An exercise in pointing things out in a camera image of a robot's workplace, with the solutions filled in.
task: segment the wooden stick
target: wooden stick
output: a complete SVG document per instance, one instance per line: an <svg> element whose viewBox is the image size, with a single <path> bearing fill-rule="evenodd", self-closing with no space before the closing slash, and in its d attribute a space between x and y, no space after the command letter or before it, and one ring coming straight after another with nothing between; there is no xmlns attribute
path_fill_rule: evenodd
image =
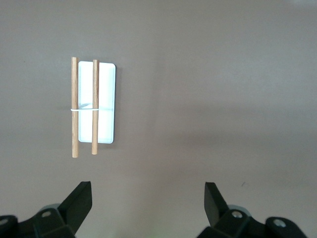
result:
<svg viewBox="0 0 317 238"><path fill-rule="evenodd" d="M99 60L93 60L93 109L99 108ZM91 153L98 152L98 111L93 111L93 138Z"/></svg>
<svg viewBox="0 0 317 238"><path fill-rule="evenodd" d="M78 109L78 58L71 58L71 108ZM78 112L71 112L72 157L78 157Z"/></svg>

